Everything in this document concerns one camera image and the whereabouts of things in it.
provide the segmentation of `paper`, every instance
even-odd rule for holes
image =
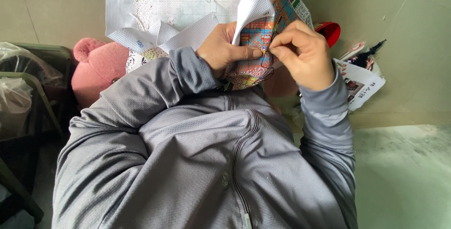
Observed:
[[[271,75],[278,63],[269,44],[289,23],[301,19],[313,29],[301,0],[107,0],[106,13],[106,35],[147,60],[179,47],[196,50],[218,23],[236,20],[232,43],[258,47],[263,56],[229,66],[224,90],[245,89]],[[139,67],[140,61],[131,61],[127,73]]]
[[[385,80],[371,72],[356,65],[334,59],[337,69],[341,72],[348,89],[349,110],[360,108],[375,92],[384,84]]]

